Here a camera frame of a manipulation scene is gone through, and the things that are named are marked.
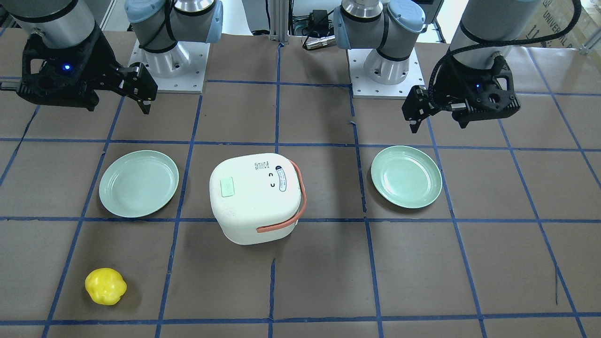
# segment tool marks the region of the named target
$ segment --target green sticker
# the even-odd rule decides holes
[[[221,196],[229,197],[234,195],[234,179],[228,177],[221,180]]]

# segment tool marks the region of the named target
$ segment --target lid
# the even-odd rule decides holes
[[[211,208],[222,227],[256,229],[290,219],[301,188],[287,158],[264,153],[221,162],[209,180]]]

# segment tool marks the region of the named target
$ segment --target yellow bell pepper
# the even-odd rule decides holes
[[[100,268],[85,278],[85,290],[95,303],[115,305],[127,290],[127,284],[119,272],[111,268]]]

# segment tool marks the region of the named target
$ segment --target blue joint cap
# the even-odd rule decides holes
[[[350,49],[349,35],[346,33],[344,18],[340,13],[340,6],[334,9],[334,36],[336,36],[336,45],[340,49]]]
[[[391,0],[388,13],[399,25],[414,33],[421,33],[426,22],[424,10],[411,0]]]
[[[142,22],[165,5],[165,0],[126,0],[125,13],[131,23]]]
[[[224,5],[218,0],[215,4],[215,10],[213,11],[213,19],[209,32],[207,33],[207,43],[218,42],[221,40],[221,32],[223,31],[224,25]]]

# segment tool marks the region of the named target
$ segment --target white lunch box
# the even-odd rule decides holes
[[[298,167],[275,153],[221,162],[211,174],[209,191],[225,236],[240,245],[286,237],[307,206]]]

